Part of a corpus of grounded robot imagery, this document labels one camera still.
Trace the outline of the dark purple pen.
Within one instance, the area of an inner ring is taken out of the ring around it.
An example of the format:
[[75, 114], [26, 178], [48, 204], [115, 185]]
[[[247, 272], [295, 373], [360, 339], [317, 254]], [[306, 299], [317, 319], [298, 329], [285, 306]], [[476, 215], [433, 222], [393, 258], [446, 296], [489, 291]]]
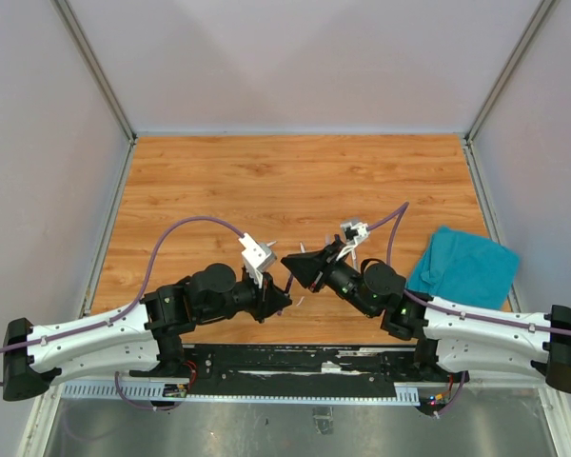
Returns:
[[[290, 272], [290, 274], [289, 274], [289, 276], [288, 276], [288, 279], [287, 279], [287, 281], [286, 281], [286, 285], [285, 285], [285, 294], [288, 295], [288, 296], [290, 295], [290, 291], [291, 291], [293, 282], [294, 282], [294, 275]], [[277, 312], [277, 315], [278, 315], [278, 316], [282, 316], [282, 314], [283, 314], [283, 310], [280, 309], [280, 310]]]

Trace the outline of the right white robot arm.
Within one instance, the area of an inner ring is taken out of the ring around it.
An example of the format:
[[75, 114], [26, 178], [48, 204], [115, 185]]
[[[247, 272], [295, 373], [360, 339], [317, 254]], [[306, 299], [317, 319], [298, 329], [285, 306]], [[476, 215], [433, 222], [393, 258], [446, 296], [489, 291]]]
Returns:
[[523, 313], [458, 304], [408, 289], [383, 260], [352, 267], [346, 261], [351, 250], [336, 240], [281, 262], [303, 288], [329, 288], [363, 315], [381, 318], [389, 335], [416, 340], [412, 368], [422, 380], [444, 372], [503, 372], [542, 379], [571, 394], [571, 308]]

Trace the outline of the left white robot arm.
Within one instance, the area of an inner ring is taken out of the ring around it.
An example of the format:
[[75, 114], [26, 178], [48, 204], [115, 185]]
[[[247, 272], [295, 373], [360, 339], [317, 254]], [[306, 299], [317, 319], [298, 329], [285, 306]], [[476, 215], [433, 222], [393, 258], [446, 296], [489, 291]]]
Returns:
[[131, 311], [51, 326], [17, 319], [5, 335], [2, 396], [23, 401], [69, 380], [115, 373], [193, 379], [202, 362], [186, 354], [183, 334], [239, 312], [262, 323], [290, 304], [269, 273], [255, 281], [248, 274], [236, 276], [225, 264], [212, 264], [145, 294]]

